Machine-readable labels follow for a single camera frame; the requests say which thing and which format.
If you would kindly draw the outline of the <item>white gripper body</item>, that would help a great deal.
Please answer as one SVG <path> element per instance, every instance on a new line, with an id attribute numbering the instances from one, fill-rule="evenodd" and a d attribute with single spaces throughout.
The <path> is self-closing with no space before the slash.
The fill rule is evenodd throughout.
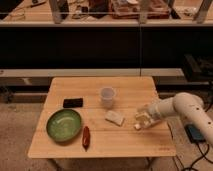
<path id="1" fill-rule="evenodd" d="M 147 106 L 147 109 L 146 109 L 149 117 L 157 122 L 157 121 L 162 121 L 163 120 L 163 117 L 162 115 L 159 113 L 158 109 L 157 109 L 157 105 L 155 103 L 150 103 L 148 106 Z"/>

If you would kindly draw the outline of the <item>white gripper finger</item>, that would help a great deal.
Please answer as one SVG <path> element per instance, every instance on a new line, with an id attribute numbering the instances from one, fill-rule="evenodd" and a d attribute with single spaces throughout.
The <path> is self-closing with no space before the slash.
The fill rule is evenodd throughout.
<path id="1" fill-rule="evenodd" d="M 146 112 L 136 114 L 135 119 L 136 123 L 134 124 L 134 128 L 136 130 L 146 129 L 155 123 L 155 121 Z"/>
<path id="2" fill-rule="evenodd" d="M 148 105 L 143 105 L 137 108 L 137 112 L 141 113 L 141 112 L 147 111 L 147 109 L 148 109 Z"/>

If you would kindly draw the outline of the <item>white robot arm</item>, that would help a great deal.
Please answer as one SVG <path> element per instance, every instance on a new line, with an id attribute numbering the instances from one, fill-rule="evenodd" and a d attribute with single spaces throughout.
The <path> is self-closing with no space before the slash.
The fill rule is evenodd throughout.
<path id="1" fill-rule="evenodd" d="M 191 121 L 213 147 L 213 120 L 206 114 L 203 100 L 194 94 L 181 92 L 138 108 L 134 127 L 137 130 L 147 129 L 175 115 L 184 116 Z"/>

